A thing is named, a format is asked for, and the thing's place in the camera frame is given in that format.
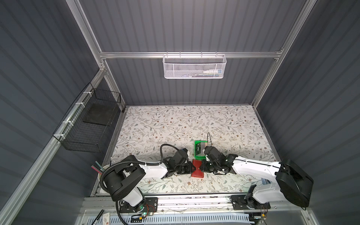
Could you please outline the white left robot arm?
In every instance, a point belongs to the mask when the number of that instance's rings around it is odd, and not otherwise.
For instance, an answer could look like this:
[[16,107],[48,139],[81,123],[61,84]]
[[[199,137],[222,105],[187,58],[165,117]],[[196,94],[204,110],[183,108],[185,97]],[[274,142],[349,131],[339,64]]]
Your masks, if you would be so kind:
[[146,199],[137,187],[140,181],[192,174],[197,169],[189,161],[187,149],[163,144],[160,146],[160,156],[158,162],[145,162],[130,155],[105,169],[100,176],[99,184],[110,194],[114,202],[124,201],[133,211],[139,212],[146,205]]

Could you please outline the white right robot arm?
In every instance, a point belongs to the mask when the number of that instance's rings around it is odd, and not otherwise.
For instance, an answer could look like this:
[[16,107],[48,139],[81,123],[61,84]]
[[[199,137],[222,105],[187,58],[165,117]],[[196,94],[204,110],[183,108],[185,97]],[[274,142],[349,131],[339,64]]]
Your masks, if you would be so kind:
[[241,203],[250,209],[266,209],[271,202],[288,202],[306,209],[309,207],[314,180],[297,164],[287,159],[264,162],[235,154],[224,155],[213,146],[203,150],[201,171],[215,175],[251,175],[264,179],[266,184],[251,185]]

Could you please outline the red card holder wallet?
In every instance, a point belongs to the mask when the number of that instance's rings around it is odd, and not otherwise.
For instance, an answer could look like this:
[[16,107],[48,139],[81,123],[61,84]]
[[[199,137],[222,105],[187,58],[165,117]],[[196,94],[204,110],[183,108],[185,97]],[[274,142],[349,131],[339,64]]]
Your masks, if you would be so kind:
[[202,161],[197,160],[197,159],[193,159],[192,164],[196,168],[196,170],[191,174],[191,177],[204,178],[204,173],[201,171]]

